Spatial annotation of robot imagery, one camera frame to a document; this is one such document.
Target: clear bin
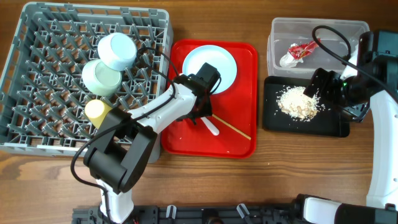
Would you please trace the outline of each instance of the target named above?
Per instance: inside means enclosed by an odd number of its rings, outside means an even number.
[[[282,68],[280,58],[292,44],[306,44],[312,39],[312,30],[316,26],[326,25],[341,32],[350,42],[351,51],[355,50],[359,36],[369,31],[369,26],[363,21],[344,21],[336,19],[301,19],[301,18],[275,18],[272,21],[271,34],[268,38],[267,63],[268,75],[292,78],[311,78],[318,68],[334,70],[341,73],[345,66],[327,54],[321,48],[303,58],[304,63],[298,63],[294,68]],[[326,29],[317,31],[321,42],[336,54],[347,54],[347,46],[340,37]]]

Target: yellow stick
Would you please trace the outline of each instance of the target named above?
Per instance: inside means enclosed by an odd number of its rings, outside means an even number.
[[[219,118],[217,115],[213,114],[213,117],[216,118],[217,120],[221,121],[223,124],[227,125],[228,127],[232,128],[234,131],[236,131],[237,133],[243,135],[245,138],[247,138],[248,140],[251,140],[251,137],[248,136],[247,134],[244,134],[241,130],[239,130],[238,128],[235,128],[234,126],[228,124],[226,121],[224,121],[223,119]]]

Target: dish rack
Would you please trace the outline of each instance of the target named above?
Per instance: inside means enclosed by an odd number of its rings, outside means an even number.
[[[84,114],[87,102],[99,99],[128,111],[163,93],[165,79],[139,63],[122,72],[115,94],[101,97],[87,90],[81,71],[99,58],[98,42],[113,32],[128,35],[138,49],[153,47],[170,55],[173,30],[165,10],[45,2],[24,6],[0,79],[1,150],[72,156],[97,132]],[[169,62],[160,54],[147,51],[143,59],[167,73]],[[128,148],[131,139],[118,143]],[[159,157],[160,141],[154,151]]]

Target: brown wood surface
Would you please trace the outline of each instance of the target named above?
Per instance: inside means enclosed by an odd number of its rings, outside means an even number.
[[[0,67],[4,66],[26,0],[0,3]],[[259,54],[257,149],[245,160],[176,156],[163,152],[133,188],[136,205],[236,205],[289,202],[314,194],[365,204],[373,163],[373,121],[352,125],[348,138],[275,133],[261,129],[267,38],[275,17],[366,21],[396,29],[397,1],[77,1],[70,3],[166,9],[174,41],[209,39],[252,44]],[[75,181],[70,158],[0,152],[0,223],[70,223],[72,209],[97,205],[98,189]],[[81,161],[78,173],[91,179]]]

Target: white grains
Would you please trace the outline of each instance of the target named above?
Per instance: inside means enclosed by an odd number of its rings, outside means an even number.
[[[317,113],[325,109],[325,105],[318,106],[319,97],[310,98],[303,94],[305,87],[287,87],[282,96],[277,97],[277,103],[283,113],[290,115],[294,121],[310,121]]]

